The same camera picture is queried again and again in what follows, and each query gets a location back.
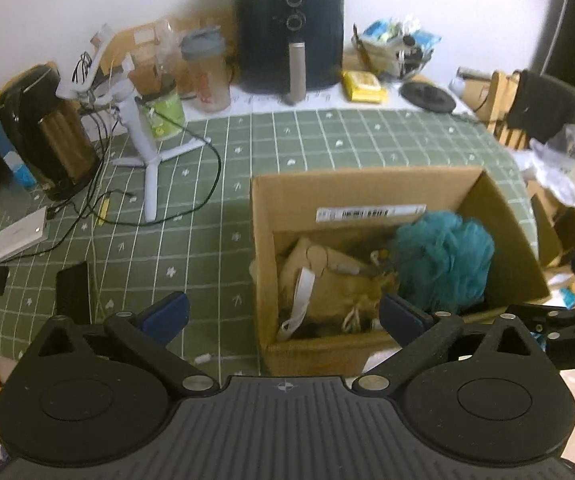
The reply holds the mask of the brown burlap pouch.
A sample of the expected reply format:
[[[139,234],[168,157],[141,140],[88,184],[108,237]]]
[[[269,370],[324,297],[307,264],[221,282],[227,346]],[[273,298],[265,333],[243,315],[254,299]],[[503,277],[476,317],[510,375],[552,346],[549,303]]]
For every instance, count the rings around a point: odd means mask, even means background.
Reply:
[[[364,263],[301,237],[278,272],[276,339],[318,338],[374,330],[380,301],[398,289],[387,252]]]

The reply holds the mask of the teal bath loofah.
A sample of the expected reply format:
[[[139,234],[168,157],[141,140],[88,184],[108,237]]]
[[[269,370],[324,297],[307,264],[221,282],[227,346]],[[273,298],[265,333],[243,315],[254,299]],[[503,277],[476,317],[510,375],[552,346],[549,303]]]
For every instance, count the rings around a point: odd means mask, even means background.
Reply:
[[[481,222],[426,212],[388,242],[398,294],[425,312],[460,314],[483,300],[496,245]]]

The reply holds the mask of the black rectangular case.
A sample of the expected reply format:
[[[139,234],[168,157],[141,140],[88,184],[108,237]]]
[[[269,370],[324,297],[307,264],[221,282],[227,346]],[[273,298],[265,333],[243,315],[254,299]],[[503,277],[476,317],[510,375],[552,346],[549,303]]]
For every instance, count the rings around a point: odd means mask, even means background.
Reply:
[[[92,323],[89,269],[86,261],[56,274],[55,313],[71,318],[78,325]]]

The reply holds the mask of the green grid tablecloth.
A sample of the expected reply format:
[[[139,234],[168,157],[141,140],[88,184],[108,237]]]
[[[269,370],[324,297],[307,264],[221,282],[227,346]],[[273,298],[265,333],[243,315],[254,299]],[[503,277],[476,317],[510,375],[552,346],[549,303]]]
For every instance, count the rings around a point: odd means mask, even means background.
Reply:
[[[22,357],[52,315],[56,274],[86,261],[96,310],[138,311],[183,290],[188,327],[174,353],[216,377],[261,370],[252,322],[249,181],[256,174],[384,166],[481,166],[495,179],[529,240],[536,222],[509,152],[467,119],[415,110],[306,110],[210,118],[190,130],[211,148],[160,168],[158,226],[146,226],[141,170],[106,167],[105,224],[70,204],[48,220],[48,239],[10,265],[0,296],[0,356]]]

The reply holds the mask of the brown cardboard box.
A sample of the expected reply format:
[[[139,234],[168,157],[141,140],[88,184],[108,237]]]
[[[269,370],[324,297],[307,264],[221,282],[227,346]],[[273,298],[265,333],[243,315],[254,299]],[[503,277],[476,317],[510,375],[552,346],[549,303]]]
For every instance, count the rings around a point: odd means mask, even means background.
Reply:
[[[255,321],[274,376],[359,374],[391,348],[380,305],[490,314],[548,296],[499,185],[479,167],[391,167],[252,179]]]

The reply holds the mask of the white power adapter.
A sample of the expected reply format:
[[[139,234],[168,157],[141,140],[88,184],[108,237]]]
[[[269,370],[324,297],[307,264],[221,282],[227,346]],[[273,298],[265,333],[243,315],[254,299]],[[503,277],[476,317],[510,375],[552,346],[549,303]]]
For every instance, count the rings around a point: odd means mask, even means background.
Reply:
[[[0,261],[16,256],[48,238],[48,232],[46,232],[47,211],[48,208],[42,207],[2,229],[0,232]]]

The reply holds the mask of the black electric kettle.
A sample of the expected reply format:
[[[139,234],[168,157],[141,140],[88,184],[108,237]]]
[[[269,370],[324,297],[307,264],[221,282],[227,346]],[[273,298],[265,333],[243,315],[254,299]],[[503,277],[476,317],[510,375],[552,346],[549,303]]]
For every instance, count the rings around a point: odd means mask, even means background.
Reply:
[[[100,166],[74,103],[56,96],[59,84],[56,68],[39,64],[0,91],[3,130],[53,202],[80,192]]]

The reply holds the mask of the green label jar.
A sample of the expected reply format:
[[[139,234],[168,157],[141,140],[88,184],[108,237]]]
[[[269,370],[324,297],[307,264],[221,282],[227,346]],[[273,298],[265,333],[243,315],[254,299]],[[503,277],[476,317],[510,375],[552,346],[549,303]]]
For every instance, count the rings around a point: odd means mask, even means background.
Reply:
[[[170,84],[158,92],[143,96],[142,110],[157,141],[177,136],[185,124],[184,110],[176,86]]]

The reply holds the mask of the black bag on chair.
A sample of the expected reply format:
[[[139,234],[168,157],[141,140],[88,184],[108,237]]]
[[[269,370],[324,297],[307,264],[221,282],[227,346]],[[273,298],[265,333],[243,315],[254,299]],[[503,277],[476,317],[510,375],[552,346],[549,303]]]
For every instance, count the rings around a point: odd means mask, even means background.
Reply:
[[[544,76],[522,70],[505,123],[547,144],[567,125],[575,125],[575,96]]]

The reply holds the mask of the black kettle base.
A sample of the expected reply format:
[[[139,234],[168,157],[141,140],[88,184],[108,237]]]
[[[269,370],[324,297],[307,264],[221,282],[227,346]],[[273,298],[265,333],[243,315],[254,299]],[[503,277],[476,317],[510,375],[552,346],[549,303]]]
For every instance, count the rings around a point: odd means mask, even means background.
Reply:
[[[447,91],[423,81],[406,81],[400,86],[399,93],[403,99],[426,112],[451,114],[457,106]]]

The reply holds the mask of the white gimbal tripod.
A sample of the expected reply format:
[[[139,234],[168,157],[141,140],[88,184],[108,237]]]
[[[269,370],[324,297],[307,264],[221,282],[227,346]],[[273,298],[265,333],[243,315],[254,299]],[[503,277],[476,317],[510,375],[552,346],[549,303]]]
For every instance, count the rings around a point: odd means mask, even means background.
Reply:
[[[56,90],[56,96],[63,100],[76,101],[81,104],[94,104],[97,106],[109,106],[117,110],[118,122],[127,129],[136,156],[116,158],[112,163],[116,167],[142,168],[144,174],[143,212],[146,226],[155,226],[164,220],[157,219],[158,208],[158,177],[159,166],[163,162],[176,159],[200,148],[211,148],[210,141],[201,136],[194,136],[192,141],[186,142],[161,151],[155,144],[152,128],[141,110],[141,94],[136,90],[129,78],[118,79],[110,82],[108,89],[98,96],[92,90],[93,78],[101,66],[101,61],[112,40],[115,32],[107,24],[104,24],[96,33],[96,53],[92,58],[88,76],[83,82],[61,81]]]

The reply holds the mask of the yellow wet wipes pack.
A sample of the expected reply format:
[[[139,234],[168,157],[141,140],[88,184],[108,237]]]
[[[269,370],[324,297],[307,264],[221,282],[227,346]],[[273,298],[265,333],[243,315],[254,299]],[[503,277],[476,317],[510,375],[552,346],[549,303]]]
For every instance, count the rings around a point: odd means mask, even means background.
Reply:
[[[383,104],[388,92],[375,75],[360,70],[345,70],[342,73],[345,95],[350,102]]]

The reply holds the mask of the wooden chair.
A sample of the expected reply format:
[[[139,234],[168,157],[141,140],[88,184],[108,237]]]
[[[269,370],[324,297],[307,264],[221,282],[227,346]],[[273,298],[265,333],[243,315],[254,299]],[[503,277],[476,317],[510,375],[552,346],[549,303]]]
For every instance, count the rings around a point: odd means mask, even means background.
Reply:
[[[530,139],[523,130],[510,129],[505,123],[505,118],[507,118],[515,98],[520,72],[521,70],[511,74],[506,74],[500,70],[493,72],[487,87],[487,94],[475,108],[476,116],[486,125],[493,137],[500,144],[512,150],[526,150],[529,148],[529,142],[536,140]]]

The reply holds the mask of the grey lid shaker bottle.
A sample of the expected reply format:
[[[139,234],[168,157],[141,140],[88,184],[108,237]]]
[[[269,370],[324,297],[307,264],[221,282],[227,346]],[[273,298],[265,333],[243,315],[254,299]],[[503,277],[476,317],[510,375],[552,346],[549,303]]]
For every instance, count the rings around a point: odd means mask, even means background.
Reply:
[[[180,42],[197,106],[204,112],[221,112],[231,104],[230,73],[225,61],[225,47],[219,26],[195,29]]]

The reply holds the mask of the glass bowl with clutter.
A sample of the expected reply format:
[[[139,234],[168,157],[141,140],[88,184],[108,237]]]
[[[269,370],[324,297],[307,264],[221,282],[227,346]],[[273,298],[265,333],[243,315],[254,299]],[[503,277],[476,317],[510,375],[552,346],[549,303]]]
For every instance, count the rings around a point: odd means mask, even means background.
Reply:
[[[433,32],[391,18],[376,20],[362,32],[353,26],[351,38],[365,70],[380,79],[398,81],[421,73],[440,41]]]

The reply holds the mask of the black air fryer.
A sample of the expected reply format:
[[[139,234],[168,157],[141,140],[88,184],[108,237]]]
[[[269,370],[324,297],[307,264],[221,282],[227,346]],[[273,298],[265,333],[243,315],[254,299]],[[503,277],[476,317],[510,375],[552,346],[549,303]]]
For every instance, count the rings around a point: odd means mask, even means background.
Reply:
[[[344,0],[235,0],[240,85],[255,94],[289,92],[289,46],[305,46],[306,87],[338,84]]]

